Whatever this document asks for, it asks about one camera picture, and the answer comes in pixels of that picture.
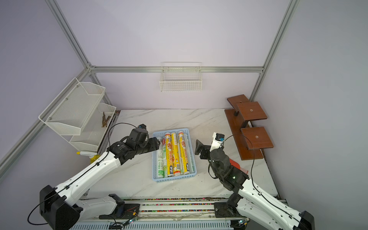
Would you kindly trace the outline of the yellow red chef wrap roll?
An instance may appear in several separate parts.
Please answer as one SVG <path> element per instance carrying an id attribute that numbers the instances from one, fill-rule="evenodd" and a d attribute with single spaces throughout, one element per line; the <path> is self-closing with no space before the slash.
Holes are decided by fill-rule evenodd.
<path id="1" fill-rule="evenodd" d="M 181 175 L 181 165 L 180 165 L 180 156 L 179 156 L 179 148 L 178 148 L 178 141 L 177 135 L 175 132 L 171 133 L 172 138 L 172 152 L 173 152 L 173 172 L 174 176 Z"/>

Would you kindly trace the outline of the yellow blue label wrap roll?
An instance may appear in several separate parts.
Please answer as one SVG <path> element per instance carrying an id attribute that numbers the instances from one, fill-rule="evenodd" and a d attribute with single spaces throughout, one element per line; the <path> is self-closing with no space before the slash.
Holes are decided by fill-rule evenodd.
<path id="1" fill-rule="evenodd" d="M 179 137 L 179 149 L 180 149 L 180 156 L 182 160 L 182 173 L 184 175 L 190 174 L 190 168 L 189 168 L 189 161 L 186 151 L 186 141 L 185 141 L 185 134 L 183 131 L 180 131 L 178 133 Z"/>

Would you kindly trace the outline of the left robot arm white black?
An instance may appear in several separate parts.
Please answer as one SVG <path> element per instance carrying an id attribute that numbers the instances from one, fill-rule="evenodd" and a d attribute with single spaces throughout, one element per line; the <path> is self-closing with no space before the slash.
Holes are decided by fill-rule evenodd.
<path id="1" fill-rule="evenodd" d="M 92 217 L 121 218 L 131 212 L 116 194 L 81 201 L 80 198 L 103 177 L 122 166 L 136 155 L 158 150 L 160 141 L 149 137 L 148 131 L 139 126 L 129 136 L 109 146 L 94 163 L 71 179 L 56 187 L 47 185 L 40 191 L 40 215 L 54 230 L 68 230 L 77 222 Z"/>

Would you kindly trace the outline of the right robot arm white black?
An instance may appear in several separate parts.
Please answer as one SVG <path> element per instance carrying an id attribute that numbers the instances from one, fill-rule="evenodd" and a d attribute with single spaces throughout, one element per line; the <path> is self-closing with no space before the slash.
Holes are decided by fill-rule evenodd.
<path id="1" fill-rule="evenodd" d="M 232 192 L 226 202 L 229 213 L 250 218 L 268 230 L 315 229 L 312 214 L 280 202 L 258 186 L 251 176 L 232 165 L 221 141 L 213 140 L 211 145 L 204 145 L 197 140 L 195 145 L 195 154 L 208 161 L 214 177 Z"/>

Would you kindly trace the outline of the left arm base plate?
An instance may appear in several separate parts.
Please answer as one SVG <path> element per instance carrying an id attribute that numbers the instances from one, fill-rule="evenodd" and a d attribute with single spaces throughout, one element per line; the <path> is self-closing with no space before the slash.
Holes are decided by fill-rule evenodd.
<path id="1" fill-rule="evenodd" d="M 138 215 L 140 204 L 118 205 L 110 215 L 100 215 L 99 219 L 133 219 Z"/>

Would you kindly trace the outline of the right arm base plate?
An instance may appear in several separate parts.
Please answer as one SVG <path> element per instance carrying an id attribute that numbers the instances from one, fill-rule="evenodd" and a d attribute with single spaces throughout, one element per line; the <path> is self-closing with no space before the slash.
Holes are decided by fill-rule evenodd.
<path id="1" fill-rule="evenodd" d="M 226 202 L 215 202 L 214 212 L 216 218 L 250 218 L 250 214 L 240 205 L 237 207 L 227 204 Z"/>

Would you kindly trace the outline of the yellow icon wrap roll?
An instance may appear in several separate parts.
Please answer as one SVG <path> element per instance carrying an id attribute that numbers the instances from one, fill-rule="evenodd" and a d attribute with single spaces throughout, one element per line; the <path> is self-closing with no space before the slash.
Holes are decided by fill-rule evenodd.
<path id="1" fill-rule="evenodd" d="M 165 152 L 166 152 L 166 166 L 167 166 L 167 177 L 172 177 L 173 173 L 173 149 L 172 149 L 172 138 L 169 132 L 165 133 Z"/>

